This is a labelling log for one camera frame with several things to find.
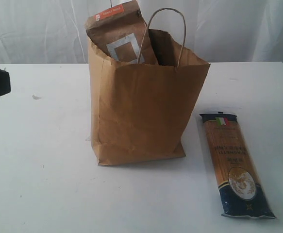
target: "white backdrop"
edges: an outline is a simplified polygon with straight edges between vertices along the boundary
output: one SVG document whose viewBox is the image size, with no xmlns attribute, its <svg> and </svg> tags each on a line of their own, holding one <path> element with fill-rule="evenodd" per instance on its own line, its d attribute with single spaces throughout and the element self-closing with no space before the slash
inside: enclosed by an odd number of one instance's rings
<svg viewBox="0 0 283 233">
<path fill-rule="evenodd" d="M 138 2 L 146 21 L 162 7 L 183 12 L 186 46 L 209 62 L 283 61 L 283 0 Z M 0 63 L 87 62 L 83 25 L 109 6 L 109 0 L 0 0 Z M 152 28 L 182 39 L 174 12 L 159 13 Z"/>
</svg>

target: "white table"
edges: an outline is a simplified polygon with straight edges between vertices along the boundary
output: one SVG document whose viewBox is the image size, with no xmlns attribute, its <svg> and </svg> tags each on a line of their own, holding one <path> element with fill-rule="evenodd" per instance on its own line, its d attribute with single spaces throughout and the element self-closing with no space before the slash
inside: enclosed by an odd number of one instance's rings
<svg viewBox="0 0 283 233">
<path fill-rule="evenodd" d="M 101 167 L 88 65 L 0 65 L 0 233 L 283 232 L 283 64 L 214 63 L 183 134 L 187 157 Z M 222 217 L 199 113 L 238 114 L 278 220 Z"/>
</svg>

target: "pasta package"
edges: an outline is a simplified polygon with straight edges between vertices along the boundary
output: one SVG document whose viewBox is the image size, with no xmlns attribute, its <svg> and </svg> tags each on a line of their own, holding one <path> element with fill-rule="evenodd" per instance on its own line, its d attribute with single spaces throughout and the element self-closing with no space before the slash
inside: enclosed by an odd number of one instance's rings
<svg viewBox="0 0 283 233">
<path fill-rule="evenodd" d="M 201 114 L 224 213 L 228 217 L 276 218 L 246 147 L 236 115 Z"/>
</svg>

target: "brown paper bag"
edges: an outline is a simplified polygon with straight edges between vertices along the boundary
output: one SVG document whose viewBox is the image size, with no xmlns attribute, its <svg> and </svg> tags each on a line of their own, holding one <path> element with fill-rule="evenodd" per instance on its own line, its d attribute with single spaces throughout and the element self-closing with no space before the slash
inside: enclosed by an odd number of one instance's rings
<svg viewBox="0 0 283 233">
<path fill-rule="evenodd" d="M 107 55 L 121 62 L 136 63 L 146 23 L 137 1 L 111 7 L 88 18 L 86 32 Z M 140 63 L 156 64 L 151 42 L 146 33 Z"/>
<path fill-rule="evenodd" d="M 185 156 L 180 138 L 209 64 L 166 32 L 150 30 L 150 37 L 161 66 L 115 61 L 88 38 L 91 138 L 99 165 Z"/>
</svg>

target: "italian flag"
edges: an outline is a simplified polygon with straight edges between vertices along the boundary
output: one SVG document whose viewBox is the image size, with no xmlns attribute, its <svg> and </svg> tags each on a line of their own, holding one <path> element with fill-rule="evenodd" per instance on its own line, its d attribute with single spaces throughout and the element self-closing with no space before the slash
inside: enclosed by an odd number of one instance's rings
<svg viewBox="0 0 283 233">
<path fill-rule="evenodd" d="M 226 117 L 216 117 L 218 125 L 229 125 L 229 121 Z"/>
</svg>

